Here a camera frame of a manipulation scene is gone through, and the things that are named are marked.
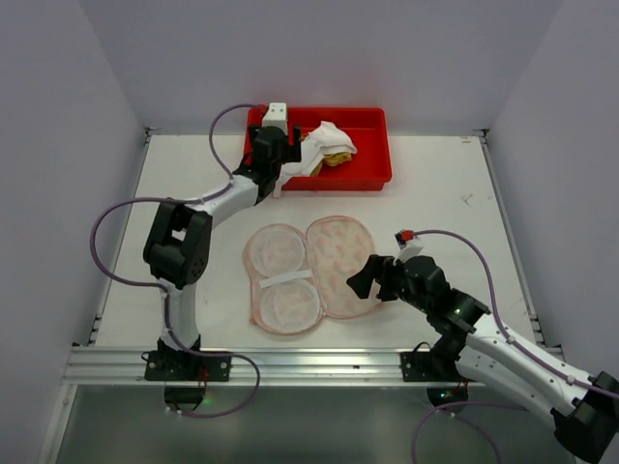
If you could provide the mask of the white bra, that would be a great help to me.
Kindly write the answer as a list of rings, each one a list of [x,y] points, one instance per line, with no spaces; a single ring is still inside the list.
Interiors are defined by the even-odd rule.
[[[308,132],[301,142],[302,160],[284,164],[276,181],[273,196],[280,197],[282,188],[293,178],[310,177],[310,173],[324,155],[338,152],[357,154],[357,147],[350,136],[334,123],[322,121],[317,129]]]

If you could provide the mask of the floral mesh laundry bag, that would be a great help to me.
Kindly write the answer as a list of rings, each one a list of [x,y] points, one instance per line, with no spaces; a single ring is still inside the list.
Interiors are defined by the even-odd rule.
[[[345,320],[375,311],[376,298],[362,300],[346,283],[374,252],[372,236],[352,217],[324,217],[304,232],[284,223],[257,230],[243,252],[251,322],[271,334],[297,335],[326,317]]]

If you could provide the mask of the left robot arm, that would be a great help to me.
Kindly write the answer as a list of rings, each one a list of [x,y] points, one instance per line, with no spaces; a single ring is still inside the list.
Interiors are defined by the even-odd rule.
[[[161,289],[158,351],[168,356],[195,356],[200,348],[195,289],[208,265],[213,230],[261,203],[274,192],[282,166],[301,159],[299,126],[292,137],[276,126],[250,125],[248,132],[251,150],[224,188],[201,198],[165,199],[154,217],[143,259]]]

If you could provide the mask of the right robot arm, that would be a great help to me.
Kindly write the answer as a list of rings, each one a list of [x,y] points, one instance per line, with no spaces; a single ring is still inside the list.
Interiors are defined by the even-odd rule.
[[[432,367],[493,388],[537,415],[555,439],[586,463],[602,460],[618,432],[618,381],[591,374],[551,355],[490,309],[452,287],[428,256],[400,261],[376,254],[347,280],[361,299],[401,300],[419,309],[441,335],[430,350]]]

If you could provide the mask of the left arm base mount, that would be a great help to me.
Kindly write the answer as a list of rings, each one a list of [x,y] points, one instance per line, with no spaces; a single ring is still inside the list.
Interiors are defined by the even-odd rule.
[[[172,410],[195,412],[206,399],[209,382],[227,382],[231,357],[199,357],[165,344],[143,352],[144,379],[164,382],[163,400]]]

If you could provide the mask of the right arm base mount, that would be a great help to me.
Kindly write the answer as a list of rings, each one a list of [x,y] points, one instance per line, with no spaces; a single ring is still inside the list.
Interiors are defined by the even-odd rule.
[[[469,380],[459,374],[455,363],[441,358],[428,342],[418,343],[411,351],[399,354],[404,382],[447,383],[448,387],[428,387],[427,399],[432,406],[464,402],[469,399]]]

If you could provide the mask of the yellow bra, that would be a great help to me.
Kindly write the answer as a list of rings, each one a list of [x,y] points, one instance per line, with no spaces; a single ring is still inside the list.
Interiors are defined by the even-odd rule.
[[[352,161],[352,154],[350,152],[338,152],[324,155],[309,175],[311,177],[317,177],[321,169],[325,166],[335,167],[350,161]]]

